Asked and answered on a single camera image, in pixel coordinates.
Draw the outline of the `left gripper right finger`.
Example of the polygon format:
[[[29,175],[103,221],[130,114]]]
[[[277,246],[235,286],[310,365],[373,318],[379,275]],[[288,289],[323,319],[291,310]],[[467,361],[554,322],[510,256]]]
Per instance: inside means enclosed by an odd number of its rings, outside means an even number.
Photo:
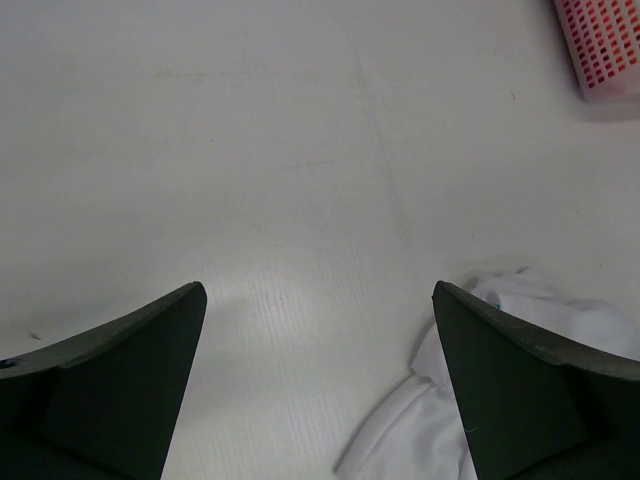
[[[636,479],[639,363],[433,291],[440,342],[480,479]]]

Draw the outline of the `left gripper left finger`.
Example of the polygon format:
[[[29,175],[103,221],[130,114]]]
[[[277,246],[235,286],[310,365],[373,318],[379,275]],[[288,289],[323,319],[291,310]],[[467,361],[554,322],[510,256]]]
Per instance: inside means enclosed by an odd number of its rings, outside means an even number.
[[[2,478],[160,478],[206,306],[204,286],[192,282],[2,360]]]

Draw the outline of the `white t shirt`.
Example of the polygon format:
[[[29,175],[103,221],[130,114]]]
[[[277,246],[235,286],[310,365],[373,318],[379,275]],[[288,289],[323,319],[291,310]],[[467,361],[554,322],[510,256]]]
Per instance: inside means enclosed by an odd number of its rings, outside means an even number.
[[[573,299],[530,268],[472,279],[474,296],[596,349],[639,357],[639,322],[612,304]],[[335,468],[339,479],[476,476],[436,326],[415,349],[409,377],[369,415]]]

